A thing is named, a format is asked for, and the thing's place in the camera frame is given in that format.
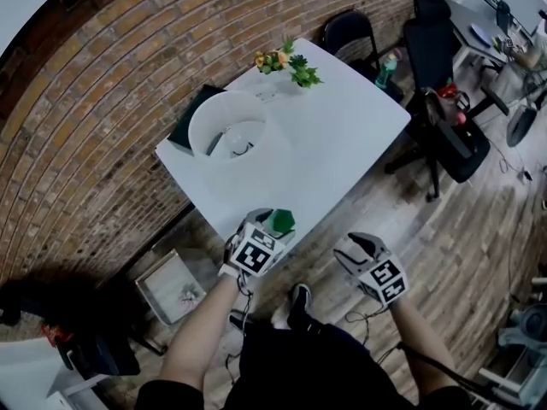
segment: white desk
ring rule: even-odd
[[[282,191],[259,196],[252,206],[234,204],[208,190],[193,156],[167,139],[156,148],[180,188],[224,239],[252,209],[290,209],[297,233],[285,254],[344,197],[410,120],[383,91],[334,56],[305,39],[298,39],[295,46],[296,54],[318,67],[317,74],[325,83],[306,94],[276,97],[279,100],[266,103],[291,143],[291,168]],[[263,77],[253,67],[227,89],[251,91]]]
[[[454,26],[454,34],[458,38],[458,41],[462,44],[460,50],[456,53],[453,59],[454,71],[456,71],[465,60],[465,58],[473,53],[478,56],[482,56],[493,60],[499,64],[504,64],[507,61],[507,56],[498,52],[494,47],[489,47],[480,42],[470,30],[472,23],[480,26],[485,33],[491,37],[506,38],[507,35],[503,33],[496,23],[491,20],[487,20],[482,14],[473,11],[470,8],[452,2],[451,0],[445,0],[450,6],[452,15],[450,21]]]

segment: person's arm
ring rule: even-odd
[[[406,296],[402,296],[393,302],[390,311],[403,343],[419,353],[439,361],[446,367],[454,369],[454,361],[443,340],[435,333]],[[448,375],[424,361],[413,357],[407,357],[407,361],[422,397],[443,387],[457,385]]]
[[[238,293],[237,279],[222,275],[175,335],[158,379],[188,384],[203,391],[205,372]]]
[[[509,49],[507,55],[515,59],[515,62],[521,67],[526,68],[527,70],[532,70],[536,65],[538,65],[539,59],[541,58],[541,52],[536,49],[534,46],[530,45],[526,53],[519,53],[514,49]]]

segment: black shirt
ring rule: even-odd
[[[415,408],[368,351],[332,325],[313,337],[281,330],[248,333],[239,370],[226,410]],[[470,408],[470,401],[463,389],[446,387],[424,397],[418,408],[461,410]],[[139,391],[135,407],[149,409],[201,410],[203,394],[186,384],[151,381]]]

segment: white lampshade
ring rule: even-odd
[[[226,91],[205,101],[191,118],[188,139],[208,187],[230,203],[241,200],[253,208],[284,183],[289,143],[262,101],[249,93]],[[245,146],[242,155],[233,154]]]

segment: red object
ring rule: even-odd
[[[42,329],[42,333],[48,338],[50,345],[53,348],[56,348],[56,337],[59,337],[61,339],[61,342],[68,342],[72,336],[74,335],[72,332],[65,332],[59,325],[55,326],[49,326],[46,324],[42,324],[40,327]]]
[[[451,97],[455,97],[457,92],[458,92],[458,89],[454,82],[448,84],[447,86],[444,86],[443,88],[439,88],[437,90],[437,94],[439,95],[439,97],[442,97],[443,99],[449,99]]]

